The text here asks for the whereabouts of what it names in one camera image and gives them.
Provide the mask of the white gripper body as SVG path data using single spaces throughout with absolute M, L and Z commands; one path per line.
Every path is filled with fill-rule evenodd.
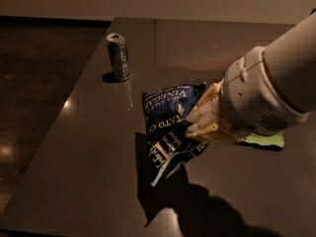
M 251 133 L 271 136 L 307 121 L 277 89 L 269 75 L 265 48 L 256 46 L 226 70 L 220 89 L 222 122 L 241 138 Z

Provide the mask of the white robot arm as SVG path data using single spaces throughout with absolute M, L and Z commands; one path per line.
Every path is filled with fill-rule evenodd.
M 316 110 L 316 13 L 267 46 L 233 62 L 187 117 L 186 136 L 238 141 L 271 136 L 307 121 Z

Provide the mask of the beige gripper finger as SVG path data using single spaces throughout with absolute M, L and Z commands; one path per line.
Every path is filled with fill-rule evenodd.
M 235 143 L 234 125 L 226 118 L 212 115 L 203 117 L 187 117 L 191 125 L 187 128 L 185 136 L 199 142 Z
M 219 92 L 222 81 L 213 83 L 201 96 L 187 116 L 190 122 L 217 122 L 220 120 Z

